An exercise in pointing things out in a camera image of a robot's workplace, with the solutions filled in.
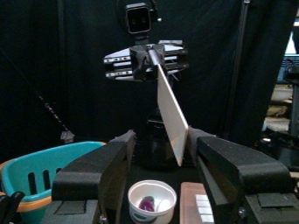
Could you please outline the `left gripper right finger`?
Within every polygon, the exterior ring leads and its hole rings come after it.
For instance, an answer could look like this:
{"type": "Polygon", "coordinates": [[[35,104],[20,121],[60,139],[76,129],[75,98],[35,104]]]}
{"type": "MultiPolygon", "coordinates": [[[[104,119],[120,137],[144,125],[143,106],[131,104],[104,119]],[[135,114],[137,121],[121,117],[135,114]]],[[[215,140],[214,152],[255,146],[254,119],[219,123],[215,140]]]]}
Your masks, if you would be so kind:
{"type": "Polygon", "coordinates": [[[299,199],[286,166],[263,152],[189,129],[187,149],[215,224],[299,224],[299,199]]]}

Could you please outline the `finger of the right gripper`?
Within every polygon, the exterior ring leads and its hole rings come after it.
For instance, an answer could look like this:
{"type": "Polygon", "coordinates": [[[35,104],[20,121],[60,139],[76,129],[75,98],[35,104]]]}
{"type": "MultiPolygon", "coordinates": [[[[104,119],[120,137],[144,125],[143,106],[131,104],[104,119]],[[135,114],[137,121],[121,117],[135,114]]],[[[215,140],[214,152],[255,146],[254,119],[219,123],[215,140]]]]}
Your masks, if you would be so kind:
{"type": "Polygon", "coordinates": [[[167,72],[165,65],[164,65],[164,45],[157,44],[153,46],[153,49],[157,54],[157,58],[159,58],[157,62],[161,65],[161,69],[164,72],[167,72]]]}
{"type": "Polygon", "coordinates": [[[135,81],[153,81],[156,79],[155,66],[152,64],[148,51],[148,45],[135,45],[129,48],[132,75],[135,81]]]}

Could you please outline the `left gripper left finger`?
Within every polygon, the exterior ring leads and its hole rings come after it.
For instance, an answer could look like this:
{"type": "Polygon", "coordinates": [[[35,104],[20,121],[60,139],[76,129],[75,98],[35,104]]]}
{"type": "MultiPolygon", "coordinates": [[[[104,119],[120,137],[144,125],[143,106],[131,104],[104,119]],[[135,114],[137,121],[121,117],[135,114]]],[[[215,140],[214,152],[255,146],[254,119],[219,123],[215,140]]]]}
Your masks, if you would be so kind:
{"type": "Polygon", "coordinates": [[[135,146],[129,130],[59,171],[41,224],[120,224],[135,146]]]}

